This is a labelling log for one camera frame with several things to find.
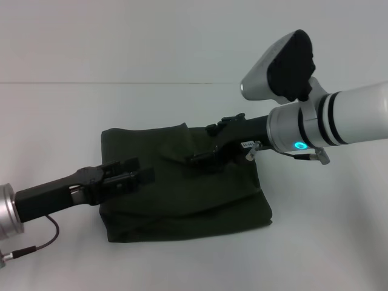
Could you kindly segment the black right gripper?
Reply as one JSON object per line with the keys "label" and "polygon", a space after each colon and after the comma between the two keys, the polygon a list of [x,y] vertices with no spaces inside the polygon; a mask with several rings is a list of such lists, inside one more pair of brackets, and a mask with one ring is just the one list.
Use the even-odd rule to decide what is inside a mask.
{"label": "black right gripper", "polygon": [[206,126],[207,134],[214,136],[214,148],[187,157],[189,164],[216,164],[222,156],[242,156],[252,148],[245,143],[259,141],[262,146],[271,148],[267,133],[268,116],[245,119],[245,113],[223,117],[217,124]]}

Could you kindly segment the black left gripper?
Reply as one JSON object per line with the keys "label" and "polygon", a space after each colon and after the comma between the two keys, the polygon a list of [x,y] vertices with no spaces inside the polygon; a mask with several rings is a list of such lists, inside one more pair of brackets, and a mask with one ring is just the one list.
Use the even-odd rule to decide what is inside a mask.
{"label": "black left gripper", "polygon": [[131,194],[155,182],[152,167],[140,169],[138,158],[85,167],[65,178],[18,191],[15,206],[21,222],[28,222],[80,204],[96,205],[93,196],[102,183],[102,195],[113,198]]}

